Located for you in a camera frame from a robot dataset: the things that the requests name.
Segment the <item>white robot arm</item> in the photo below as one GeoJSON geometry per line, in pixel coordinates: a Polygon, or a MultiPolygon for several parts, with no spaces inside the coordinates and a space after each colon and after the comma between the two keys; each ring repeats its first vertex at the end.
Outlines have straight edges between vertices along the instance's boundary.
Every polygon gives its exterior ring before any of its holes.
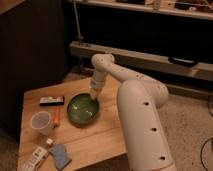
{"type": "Polygon", "coordinates": [[[121,82],[117,108],[131,171],[177,171],[157,109],[168,100],[162,82],[115,63],[111,54],[91,58],[90,96],[101,93],[108,74],[121,82]]]}

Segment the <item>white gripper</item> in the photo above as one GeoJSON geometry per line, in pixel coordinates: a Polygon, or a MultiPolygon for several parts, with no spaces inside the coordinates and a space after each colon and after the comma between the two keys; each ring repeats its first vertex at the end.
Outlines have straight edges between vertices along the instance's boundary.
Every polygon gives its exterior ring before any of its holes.
{"type": "Polygon", "coordinates": [[[90,82],[90,97],[92,100],[95,100],[99,96],[99,91],[103,89],[106,82],[106,73],[103,71],[95,70],[91,77],[90,82]]]}

